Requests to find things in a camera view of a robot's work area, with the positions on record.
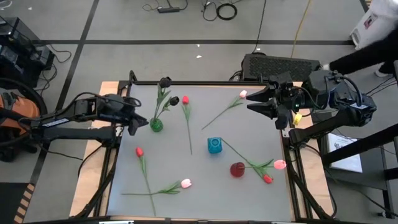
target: wooden table frame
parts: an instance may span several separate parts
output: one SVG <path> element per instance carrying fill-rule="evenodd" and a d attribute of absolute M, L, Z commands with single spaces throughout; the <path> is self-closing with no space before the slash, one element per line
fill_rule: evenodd
<path fill-rule="evenodd" d="M 103 82 L 101 85 L 101 89 L 99 91 L 100 95 L 105 95 L 108 93 L 120 93 L 121 87 L 124 87 L 125 84 L 127 85 L 128 82 Z M 141 82 L 144 85 L 150 85 L 151 83 L 155 82 Z M 189 82 L 191 85 L 208 85 L 209 82 Z M 229 82 L 217 82 L 217 83 L 225 83 L 226 85 L 231 85 Z M 253 88 L 254 85 L 248 85 L 248 83 L 234 83 L 234 87 L 237 85 L 245 86 L 245 88 Z M 300 114 L 307 114 L 309 110 L 300 110 Z M 100 128 L 103 126 L 110 125 L 107 122 L 102 121 L 94 121 L 91 125 L 92 128 Z M 296 128 L 307 128 L 312 125 L 312 119 L 310 116 L 302 118 L 301 122 L 299 123 Z M 310 140 L 308 145 L 313 146 L 315 149 L 318 149 L 318 145 L 316 140 Z M 85 149 L 85 155 L 88 156 L 92 153 L 100 143 L 97 141 L 88 141 Z M 85 165 L 82 167 L 80 176 L 77 182 L 75 196 L 73 198 L 72 207 L 70 210 L 70 216 L 74 216 L 81 212 L 86 204 L 90 201 L 94 193 L 97 191 L 98 187 L 100 186 L 100 179 L 101 176 L 105 176 L 105 172 L 103 169 L 107 167 L 107 172 L 111 169 L 115 157 L 116 157 L 116 149 L 100 149 L 96 154 L 94 154 L 91 158 L 89 158 Z M 305 176 L 303 179 L 306 183 L 308 191 L 313 195 L 314 199 L 317 203 L 326 211 L 327 214 L 331 215 L 333 213 L 333 207 L 331 205 L 330 194 L 328 191 L 328 185 L 326 182 L 325 173 L 323 171 L 322 160 L 315 152 L 311 151 L 311 149 L 304 148 L 300 150 L 301 161 L 300 162 L 293 162 L 295 170 L 300 173 L 302 171 Z M 108 160 L 109 162 L 106 166 L 104 166 L 104 161 Z M 314 211 L 308 209 L 308 204 L 303 199 L 303 195 L 301 191 L 298 189 L 295 183 L 291 183 L 290 181 L 290 191 L 295 192 L 290 195 L 290 211 L 291 211 L 291 219 L 295 221 L 298 217 L 299 218 L 317 218 Z M 97 209 L 98 216 L 105 216 L 106 210 L 108 208 L 108 200 L 109 200 L 109 193 L 110 193 L 111 184 L 109 184 L 104 191 L 101 203 Z M 160 217 L 112 217 L 112 219 L 128 219 L 128 220 L 164 220 L 164 218 Z"/>

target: white paper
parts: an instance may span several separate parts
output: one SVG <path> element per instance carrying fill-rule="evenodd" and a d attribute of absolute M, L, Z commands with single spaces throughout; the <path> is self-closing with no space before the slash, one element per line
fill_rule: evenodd
<path fill-rule="evenodd" d="M 329 133 L 328 150 L 329 152 L 333 152 L 355 141 L 357 141 L 357 139 L 355 138 L 346 138 L 343 136 L 338 136 L 336 134 Z M 359 154 L 357 154 L 337 162 L 332 162 L 330 167 L 362 173 L 361 157 L 359 156 Z"/>

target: pink tulip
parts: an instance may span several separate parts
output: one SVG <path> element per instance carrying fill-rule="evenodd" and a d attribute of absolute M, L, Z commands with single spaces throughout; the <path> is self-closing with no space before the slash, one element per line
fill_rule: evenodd
<path fill-rule="evenodd" d="M 246 90 L 242 90 L 242 92 L 239 94 L 239 97 L 243 99 L 246 97 L 247 94 L 248 92 Z"/>
<path fill-rule="evenodd" d="M 286 162 L 283 161 L 282 159 L 279 159 L 274 162 L 275 169 L 285 169 L 285 167 L 286 167 Z"/>
<path fill-rule="evenodd" d="M 192 185 L 192 183 L 191 183 L 190 179 L 185 179 L 185 180 L 181 181 L 181 187 L 184 189 L 189 188 L 189 186 L 191 186 L 191 185 Z"/>

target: red flower bud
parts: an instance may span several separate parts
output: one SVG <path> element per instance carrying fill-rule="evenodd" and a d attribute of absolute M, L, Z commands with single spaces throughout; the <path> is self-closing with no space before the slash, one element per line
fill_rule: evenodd
<path fill-rule="evenodd" d="M 231 172 L 232 176 L 234 177 L 241 177 L 244 174 L 244 164 L 243 162 L 236 162 L 231 165 L 231 168 L 229 168 L 229 171 Z"/>
<path fill-rule="evenodd" d="M 184 96 L 184 97 L 182 98 L 182 104 L 183 104 L 183 105 L 189 104 L 189 98 L 188 98 L 187 96 Z"/>
<path fill-rule="evenodd" d="M 267 174 L 262 177 L 267 184 L 271 184 L 273 179 L 272 177 L 268 176 Z"/>
<path fill-rule="evenodd" d="M 141 157 L 144 155 L 144 151 L 140 147 L 136 147 L 136 154 L 138 157 Z"/>

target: person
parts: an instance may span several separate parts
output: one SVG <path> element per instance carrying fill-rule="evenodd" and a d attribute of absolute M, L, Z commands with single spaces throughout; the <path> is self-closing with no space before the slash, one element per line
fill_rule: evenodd
<path fill-rule="evenodd" d="M 337 70 L 346 75 L 384 62 L 374 74 L 378 77 L 386 77 L 393 74 L 397 78 L 394 69 L 395 60 L 398 60 L 398 28 L 395 28 L 384 39 L 324 65 L 323 69 Z"/>

